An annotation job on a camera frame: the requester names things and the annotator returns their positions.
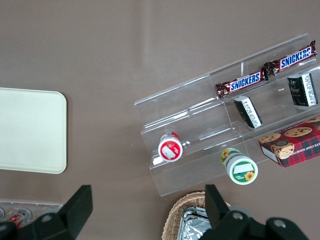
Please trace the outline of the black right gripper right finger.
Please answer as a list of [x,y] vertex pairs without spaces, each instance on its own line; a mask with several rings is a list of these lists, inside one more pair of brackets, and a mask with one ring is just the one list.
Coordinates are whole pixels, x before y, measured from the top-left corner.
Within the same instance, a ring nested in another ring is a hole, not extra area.
[[265,224],[240,210],[230,210],[214,184],[205,186],[205,211],[211,229],[202,240],[307,240],[293,221],[271,217]]

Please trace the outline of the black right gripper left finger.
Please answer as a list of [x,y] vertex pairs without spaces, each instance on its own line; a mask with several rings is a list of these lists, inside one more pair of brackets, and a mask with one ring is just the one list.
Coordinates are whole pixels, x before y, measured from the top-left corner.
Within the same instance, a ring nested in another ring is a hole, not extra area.
[[2,240],[75,240],[93,212],[92,186],[82,185],[57,213],[46,213],[18,228],[0,224]]

